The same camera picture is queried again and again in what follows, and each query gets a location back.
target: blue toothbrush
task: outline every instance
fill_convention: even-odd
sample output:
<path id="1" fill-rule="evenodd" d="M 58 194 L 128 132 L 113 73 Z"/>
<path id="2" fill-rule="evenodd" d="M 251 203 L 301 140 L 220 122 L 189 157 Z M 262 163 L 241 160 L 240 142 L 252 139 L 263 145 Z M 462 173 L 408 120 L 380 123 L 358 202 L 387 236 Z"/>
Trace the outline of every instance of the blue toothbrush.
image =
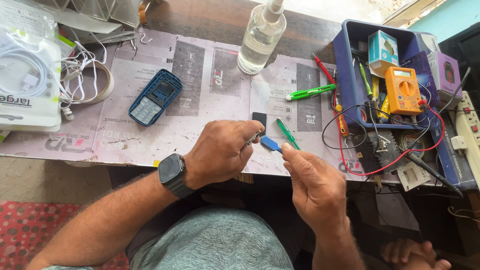
<path id="1" fill-rule="evenodd" d="M 272 151 L 278 151 L 278 152 L 280 152 L 280 154 L 283 154 L 282 149 L 278 146 L 278 143 L 276 143 L 275 141 L 273 141 L 272 139 L 270 139 L 267 136 L 262 136 L 260 138 L 260 144 L 269 153 L 272 153 Z"/>

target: teal box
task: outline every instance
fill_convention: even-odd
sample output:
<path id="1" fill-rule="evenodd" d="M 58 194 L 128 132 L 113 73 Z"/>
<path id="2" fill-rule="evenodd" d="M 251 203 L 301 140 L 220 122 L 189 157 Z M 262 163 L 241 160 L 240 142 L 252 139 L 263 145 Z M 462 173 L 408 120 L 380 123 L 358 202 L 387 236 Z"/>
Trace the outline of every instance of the teal box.
<path id="1" fill-rule="evenodd" d="M 368 63 L 374 75 L 384 78 L 385 71 L 398 66 L 396 39 L 377 31 L 368 37 Z"/>

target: forearm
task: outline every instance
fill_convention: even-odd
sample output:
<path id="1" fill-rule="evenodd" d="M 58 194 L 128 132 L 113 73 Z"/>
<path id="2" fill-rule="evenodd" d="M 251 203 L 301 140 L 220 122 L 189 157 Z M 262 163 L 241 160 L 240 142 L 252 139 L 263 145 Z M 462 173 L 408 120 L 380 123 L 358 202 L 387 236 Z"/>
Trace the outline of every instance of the forearm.
<path id="1" fill-rule="evenodd" d="M 319 228 L 315 234 L 317 241 L 312 269 L 365 270 L 347 217 L 341 225 Z"/>
<path id="2" fill-rule="evenodd" d="M 101 265 L 122 252 L 147 221 L 176 199 L 157 173 L 117 190 L 67 223 L 28 270 Z"/>

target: purple box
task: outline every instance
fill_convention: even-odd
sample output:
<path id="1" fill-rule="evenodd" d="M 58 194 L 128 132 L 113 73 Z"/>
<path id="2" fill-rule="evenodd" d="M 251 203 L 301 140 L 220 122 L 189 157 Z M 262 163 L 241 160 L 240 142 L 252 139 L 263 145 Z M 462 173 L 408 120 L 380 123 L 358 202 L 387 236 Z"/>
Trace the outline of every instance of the purple box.
<path id="1" fill-rule="evenodd" d="M 438 95 L 440 96 L 438 107 L 443 107 L 452 98 L 453 93 L 460 84 L 458 63 L 455 59 L 439 51 L 432 52 L 427 58 L 438 90 Z M 447 109 L 454 109 L 462 98 L 462 89 L 460 88 Z"/>

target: blue phone housing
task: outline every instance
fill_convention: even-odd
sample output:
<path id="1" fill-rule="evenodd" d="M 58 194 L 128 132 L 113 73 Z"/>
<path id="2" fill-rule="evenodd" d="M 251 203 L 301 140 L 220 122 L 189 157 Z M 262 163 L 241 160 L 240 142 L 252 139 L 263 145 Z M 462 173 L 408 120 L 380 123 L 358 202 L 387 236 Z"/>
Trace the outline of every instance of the blue phone housing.
<path id="1" fill-rule="evenodd" d="M 173 88 L 173 91 L 170 95 L 165 95 L 157 89 L 157 86 L 161 82 L 165 82 L 168 86 Z M 133 104 L 128 109 L 128 115 L 135 120 L 137 123 L 143 126 L 149 126 L 160 117 L 163 111 L 167 108 L 170 102 L 177 96 L 177 94 L 182 90 L 183 84 L 180 79 L 173 75 L 170 71 L 166 69 L 161 69 L 155 76 L 150 80 L 150 82 L 145 86 L 141 94 L 133 102 Z M 139 105 L 143 97 L 147 97 L 149 100 L 153 101 L 156 105 L 160 106 L 161 110 L 158 112 L 149 123 L 145 124 L 138 121 L 133 115 L 132 111 Z"/>

